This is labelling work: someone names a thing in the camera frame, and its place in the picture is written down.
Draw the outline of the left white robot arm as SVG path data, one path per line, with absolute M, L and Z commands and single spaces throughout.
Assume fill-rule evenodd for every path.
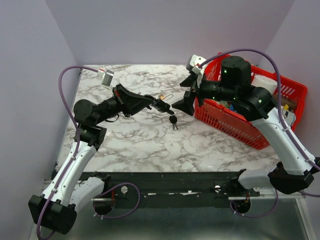
M 107 130 L 98 125 L 109 122 L 110 118 L 119 113 L 129 118 L 145 108 L 173 114 L 171 106 L 160 98 L 131 92 L 121 84 L 112 89 L 110 98 L 99 104 L 87 99 L 76 102 L 70 113 L 76 133 L 67 159 L 42 194 L 33 195 L 28 202 L 38 239 L 44 239 L 41 227 L 48 228 L 53 233 L 67 234 L 73 227 L 78 212 L 92 198 L 104 198 L 110 194 L 111 185 L 105 177 L 89 177 L 86 183 L 75 188 L 85 167 L 104 141 Z

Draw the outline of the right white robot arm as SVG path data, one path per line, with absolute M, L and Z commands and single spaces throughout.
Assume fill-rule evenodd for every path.
M 186 65 L 190 75 L 180 83 L 189 90 L 172 107 L 190 116 L 194 101 L 205 99 L 231 102 L 234 110 L 250 122 L 266 138 L 279 157 L 275 167 L 243 170 L 230 183 L 230 191 L 241 196 L 248 189 L 274 187 L 283 194 L 308 188 L 313 175 L 320 170 L 320 160 L 299 141 L 282 117 L 281 107 L 264 87 L 251 84 L 251 64 L 240 56 L 227 56 L 221 61 L 221 79 L 206 79 L 204 66 L 208 60 L 193 54 Z

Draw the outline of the black padlock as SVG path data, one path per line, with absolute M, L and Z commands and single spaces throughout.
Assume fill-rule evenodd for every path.
M 171 110 L 171 105 L 164 102 L 161 99 L 158 99 L 154 105 L 154 108 L 157 109 L 160 113 L 168 113 L 169 115 L 174 115 L 175 113 Z

